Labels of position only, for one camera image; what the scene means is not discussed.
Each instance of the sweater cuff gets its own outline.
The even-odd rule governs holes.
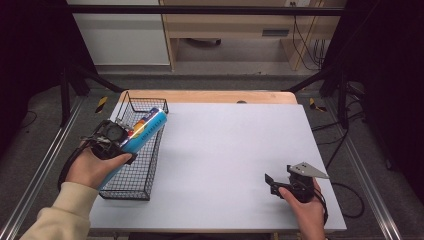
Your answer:
[[[88,219],[98,193],[96,189],[78,183],[64,182],[53,208]]]

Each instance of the white cabinet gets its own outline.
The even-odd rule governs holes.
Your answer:
[[[158,5],[157,0],[68,0],[68,4]],[[160,14],[74,14],[96,66],[169,65]]]

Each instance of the cream sleeve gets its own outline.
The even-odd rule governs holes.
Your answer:
[[[97,190],[84,185],[63,183],[53,206],[38,213],[37,221],[21,239],[86,239],[97,194]]]

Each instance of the black wire mesh basket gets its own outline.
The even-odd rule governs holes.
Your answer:
[[[160,108],[168,114],[166,99],[131,98],[127,92],[119,108],[116,121],[134,126],[152,108]],[[163,126],[138,152],[131,165],[124,167],[100,190],[104,199],[149,201],[156,172],[159,145]]]

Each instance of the blue can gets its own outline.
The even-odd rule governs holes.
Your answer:
[[[152,138],[167,121],[166,113],[159,108],[152,108],[149,113],[142,117],[128,131],[128,138],[121,143],[121,149],[127,153],[137,154],[141,148]],[[110,172],[99,186],[101,190],[115,176],[123,166],[114,169]]]

